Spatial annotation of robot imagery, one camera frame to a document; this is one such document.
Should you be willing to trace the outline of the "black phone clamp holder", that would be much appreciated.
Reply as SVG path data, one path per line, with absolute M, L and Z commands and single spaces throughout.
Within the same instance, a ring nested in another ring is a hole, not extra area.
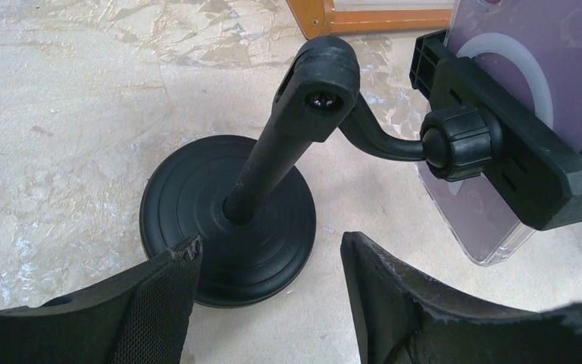
M 417 38 L 409 78 L 430 112 L 421 125 L 431 173 L 458 181 L 483 174 L 525 225 L 547 231 L 582 222 L 582 155 L 474 61 Z

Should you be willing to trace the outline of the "phone with purple clear case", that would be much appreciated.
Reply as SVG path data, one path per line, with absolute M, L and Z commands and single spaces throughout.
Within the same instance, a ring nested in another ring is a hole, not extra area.
M 582 1 L 458 1 L 443 40 L 474 61 L 563 142 L 582 155 Z M 427 192 L 466 256 L 507 259 L 534 232 L 483 174 L 435 177 L 417 165 Z

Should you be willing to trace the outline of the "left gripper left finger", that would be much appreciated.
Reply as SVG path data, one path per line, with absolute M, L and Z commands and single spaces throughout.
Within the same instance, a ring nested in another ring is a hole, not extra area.
M 178 363 L 202 255 L 190 237 L 41 306 L 0 310 L 0 363 Z

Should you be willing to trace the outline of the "black round-base phone stand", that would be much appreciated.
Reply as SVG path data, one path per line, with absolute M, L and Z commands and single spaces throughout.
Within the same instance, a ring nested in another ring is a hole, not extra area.
M 419 141 L 383 132 L 360 93 L 354 49 L 335 36 L 307 41 L 281 82 L 258 139 L 201 138 L 169 155 L 139 211 L 148 257 L 197 236 L 203 245 L 196 302 L 249 306 L 288 286 L 304 268 L 317 230 L 314 200 L 297 161 L 336 129 L 361 151 L 424 160 Z

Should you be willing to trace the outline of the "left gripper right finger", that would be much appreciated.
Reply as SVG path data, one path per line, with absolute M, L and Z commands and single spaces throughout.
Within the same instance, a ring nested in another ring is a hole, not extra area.
M 361 232 L 340 246 L 363 363 L 582 363 L 582 303 L 530 312 L 464 293 Z

